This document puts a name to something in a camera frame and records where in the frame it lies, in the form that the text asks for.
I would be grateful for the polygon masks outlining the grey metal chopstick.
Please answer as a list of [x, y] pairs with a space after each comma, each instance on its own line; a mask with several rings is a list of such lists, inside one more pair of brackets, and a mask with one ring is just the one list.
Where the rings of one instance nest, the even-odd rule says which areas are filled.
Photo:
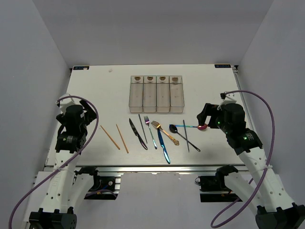
[[186, 125], [185, 125], [185, 120], [184, 119], [183, 119], [183, 128], [184, 128], [184, 132], [185, 132], [185, 139], [186, 139], [186, 142], [187, 142], [188, 152], [190, 152], [188, 136], [187, 136]]
[[142, 131], [143, 131], [143, 135], [144, 135], [144, 138], [145, 138], [145, 142], [148, 143], [140, 114], [138, 114], [138, 117], [139, 117], [140, 124], [141, 124], [141, 127], [142, 127]]

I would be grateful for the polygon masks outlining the wooden chopstick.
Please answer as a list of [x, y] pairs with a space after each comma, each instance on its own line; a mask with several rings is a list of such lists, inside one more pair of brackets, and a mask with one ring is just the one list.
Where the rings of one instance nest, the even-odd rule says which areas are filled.
[[117, 124], [116, 124], [116, 127], [117, 127], [117, 130], [118, 130], [118, 132], [119, 132], [120, 138], [121, 138], [121, 140], [122, 140], [123, 146], [124, 146], [124, 148], [125, 148], [125, 150], [126, 150], [126, 153], [129, 154], [129, 150], [128, 150], [128, 148], [127, 148], [127, 145], [126, 145], [126, 143], [125, 143], [125, 140], [124, 140], [124, 138], [123, 138], [123, 136], [122, 136], [122, 133], [121, 133], [121, 131], [120, 131], [120, 129], [119, 129], [119, 126], [118, 126]]
[[100, 125], [101, 129], [105, 132], [105, 134], [109, 137], [109, 139], [112, 141], [112, 143], [116, 146], [116, 148], [118, 150], [120, 150], [121, 148], [119, 147], [119, 145], [114, 141], [114, 139], [110, 136], [110, 134], [106, 131], [106, 129]]

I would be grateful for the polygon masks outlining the black spoon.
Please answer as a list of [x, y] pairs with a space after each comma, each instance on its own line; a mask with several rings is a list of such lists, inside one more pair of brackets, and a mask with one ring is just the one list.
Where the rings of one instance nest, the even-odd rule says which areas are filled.
[[180, 134], [178, 132], [178, 129], [175, 125], [169, 125], [169, 130], [173, 133], [173, 134], [178, 134], [182, 139], [184, 139], [187, 142], [188, 145], [188, 150], [189, 150], [189, 145], [191, 145], [194, 149], [196, 149], [198, 152], [200, 152], [201, 150], [196, 147], [193, 143], [191, 143], [186, 137], [184, 137], [182, 134]]

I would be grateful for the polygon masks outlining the gold fork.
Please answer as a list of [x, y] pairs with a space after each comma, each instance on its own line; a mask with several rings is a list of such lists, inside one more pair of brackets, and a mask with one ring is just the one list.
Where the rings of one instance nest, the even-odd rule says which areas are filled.
[[156, 121], [151, 121], [151, 124], [156, 127], [157, 129], [159, 129], [161, 132], [163, 132], [176, 146], [178, 146], [180, 143], [178, 140], [176, 140], [174, 137], [172, 137], [169, 133], [167, 133], [161, 126], [160, 123], [156, 122]]

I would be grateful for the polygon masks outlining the blue knife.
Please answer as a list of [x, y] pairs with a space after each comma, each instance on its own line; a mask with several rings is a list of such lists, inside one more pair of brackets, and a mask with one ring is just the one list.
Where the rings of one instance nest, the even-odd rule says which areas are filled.
[[170, 161], [170, 158], [169, 158], [169, 156], [168, 156], [168, 153], [167, 153], [167, 150], [166, 150], [164, 141], [163, 141], [163, 137], [162, 137], [162, 134], [161, 134], [161, 131], [160, 131], [159, 128], [157, 129], [157, 133], [158, 133], [159, 142], [160, 142], [160, 145], [161, 145], [161, 147], [162, 147], [162, 150], [163, 150], [163, 154], [164, 154], [165, 160], [166, 160], [166, 162], [167, 162], [168, 164], [170, 164], [171, 161]]

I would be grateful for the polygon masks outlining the black iridescent knife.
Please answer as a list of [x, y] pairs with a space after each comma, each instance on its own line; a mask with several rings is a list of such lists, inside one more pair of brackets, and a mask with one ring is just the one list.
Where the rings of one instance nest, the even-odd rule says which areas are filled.
[[142, 145], [142, 147], [145, 149], [145, 150], [148, 150], [148, 147], [147, 145], [144, 143], [143, 139], [141, 138], [140, 134], [138, 133], [135, 125], [133, 124], [132, 120], [129, 118], [129, 123], [130, 123], [130, 126], [132, 128], [132, 131], [134, 132], [135, 136], [138, 138], [140, 144]]

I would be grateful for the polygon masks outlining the iridescent fork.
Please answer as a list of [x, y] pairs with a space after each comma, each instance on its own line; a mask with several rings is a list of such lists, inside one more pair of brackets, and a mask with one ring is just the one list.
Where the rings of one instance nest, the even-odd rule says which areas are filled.
[[149, 131], [150, 131], [150, 134], [151, 134], [151, 138], [152, 138], [152, 142], [153, 142], [153, 145], [154, 145], [154, 148], [157, 149], [157, 144], [156, 144], [156, 141], [153, 137], [153, 134], [152, 134], [152, 130], [151, 130], [151, 126], [150, 126], [150, 120], [148, 118], [148, 116], [144, 116], [144, 121], [145, 121], [145, 124], [148, 126], [149, 128]]

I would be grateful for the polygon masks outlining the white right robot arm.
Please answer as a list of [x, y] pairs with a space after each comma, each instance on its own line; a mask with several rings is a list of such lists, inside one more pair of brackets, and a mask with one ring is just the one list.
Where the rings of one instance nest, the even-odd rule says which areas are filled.
[[270, 165], [274, 140], [271, 140], [270, 151], [266, 155], [257, 133], [247, 128], [244, 108], [236, 102], [234, 93], [221, 93], [221, 104], [206, 103], [197, 120], [203, 126], [210, 117], [207, 127], [220, 129], [225, 134], [228, 145], [247, 167], [256, 186], [245, 181], [234, 166], [217, 169], [216, 186], [220, 190], [233, 191], [244, 204], [225, 221], [216, 225], [213, 220], [211, 228], [217, 229], [227, 224], [249, 208], [260, 229], [297, 229], [305, 220], [305, 207], [297, 205], [287, 194]]

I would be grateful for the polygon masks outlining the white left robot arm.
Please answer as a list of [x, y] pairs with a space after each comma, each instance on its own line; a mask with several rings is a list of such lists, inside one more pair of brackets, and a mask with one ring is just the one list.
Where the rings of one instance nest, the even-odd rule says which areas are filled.
[[93, 169], [75, 170], [82, 150], [91, 141], [87, 126], [98, 122], [97, 109], [84, 98], [65, 94], [57, 101], [61, 113], [56, 119], [61, 124], [57, 132], [53, 172], [46, 178], [49, 186], [38, 211], [29, 216], [32, 229], [74, 229], [77, 208], [88, 190], [100, 187], [101, 179]]

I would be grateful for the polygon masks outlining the iridescent rainbow spoon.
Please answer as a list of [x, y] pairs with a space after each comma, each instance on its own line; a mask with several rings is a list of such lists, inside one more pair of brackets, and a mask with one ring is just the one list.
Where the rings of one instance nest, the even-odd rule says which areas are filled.
[[185, 127], [185, 128], [196, 128], [200, 131], [204, 131], [205, 129], [207, 129], [207, 124], [204, 124], [204, 125], [173, 125], [173, 124], [170, 124], [169, 125], [169, 128], [171, 127]]

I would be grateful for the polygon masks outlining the right table corner label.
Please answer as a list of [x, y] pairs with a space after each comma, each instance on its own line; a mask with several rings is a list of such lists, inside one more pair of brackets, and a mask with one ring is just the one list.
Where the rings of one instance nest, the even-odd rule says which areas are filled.
[[215, 68], [231, 68], [230, 64], [215, 64]]

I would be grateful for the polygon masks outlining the table corner label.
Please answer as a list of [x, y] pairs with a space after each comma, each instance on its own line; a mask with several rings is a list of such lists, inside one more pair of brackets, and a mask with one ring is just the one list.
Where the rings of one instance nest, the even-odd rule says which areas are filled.
[[231, 68], [230, 64], [215, 64], [215, 68]]
[[89, 66], [74, 66], [73, 70], [78, 71], [78, 70], [88, 70], [90, 67]]

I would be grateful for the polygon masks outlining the clear container far left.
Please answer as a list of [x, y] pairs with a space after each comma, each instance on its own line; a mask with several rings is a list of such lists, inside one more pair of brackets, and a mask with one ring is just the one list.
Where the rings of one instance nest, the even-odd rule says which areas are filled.
[[131, 76], [129, 110], [131, 113], [141, 113], [143, 107], [143, 76]]

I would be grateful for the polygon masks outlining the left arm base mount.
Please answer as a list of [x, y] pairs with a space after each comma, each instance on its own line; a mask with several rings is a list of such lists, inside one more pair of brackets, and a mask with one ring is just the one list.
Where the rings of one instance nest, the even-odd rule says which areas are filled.
[[100, 175], [97, 167], [81, 167], [79, 170], [75, 170], [75, 181], [78, 175], [89, 174], [91, 180], [93, 180], [93, 186], [89, 189], [84, 199], [90, 200], [116, 200], [118, 194], [115, 188], [116, 178], [115, 176]]

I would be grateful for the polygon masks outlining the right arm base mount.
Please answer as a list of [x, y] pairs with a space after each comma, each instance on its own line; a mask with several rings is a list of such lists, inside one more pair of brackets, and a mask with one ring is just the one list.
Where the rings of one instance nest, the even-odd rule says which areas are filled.
[[200, 188], [200, 201], [202, 203], [234, 202], [238, 196], [230, 189], [220, 187], [215, 176], [200, 176], [195, 179]]

